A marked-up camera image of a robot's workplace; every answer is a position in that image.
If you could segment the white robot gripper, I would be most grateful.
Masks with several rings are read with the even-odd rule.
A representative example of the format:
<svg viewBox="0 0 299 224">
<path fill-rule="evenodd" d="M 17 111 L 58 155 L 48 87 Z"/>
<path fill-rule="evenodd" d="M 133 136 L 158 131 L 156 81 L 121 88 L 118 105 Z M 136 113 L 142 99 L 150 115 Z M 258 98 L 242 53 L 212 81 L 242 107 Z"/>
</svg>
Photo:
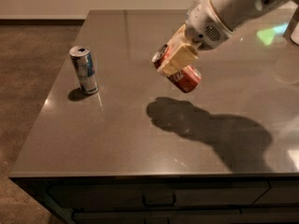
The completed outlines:
<svg viewBox="0 0 299 224">
<path fill-rule="evenodd" d="M 204 0 L 191 11 L 186 26 L 180 26 L 164 45 L 165 55 L 158 72 L 170 77 L 198 59 L 197 51 L 186 43 L 186 38 L 198 50 L 211 50 L 232 35 L 233 31 L 220 19 L 211 0 Z"/>
</svg>

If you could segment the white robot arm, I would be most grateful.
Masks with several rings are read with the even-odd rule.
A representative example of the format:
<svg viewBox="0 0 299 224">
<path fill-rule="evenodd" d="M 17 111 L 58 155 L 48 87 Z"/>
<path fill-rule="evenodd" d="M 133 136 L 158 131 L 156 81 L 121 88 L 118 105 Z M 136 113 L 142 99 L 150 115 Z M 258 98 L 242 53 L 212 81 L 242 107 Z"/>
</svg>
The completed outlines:
<svg viewBox="0 0 299 224">
<path fill-rule="evenodd" d="M 193 63 L 201 50 L 215 49 L 231 38 L 246 21 L 260 17 L 288 1 L 299 0 L 203 0 L 192 9 L 186 23 L 168 41 L 169 56 L 158 72 L 170 77 Z"/>
</svg>

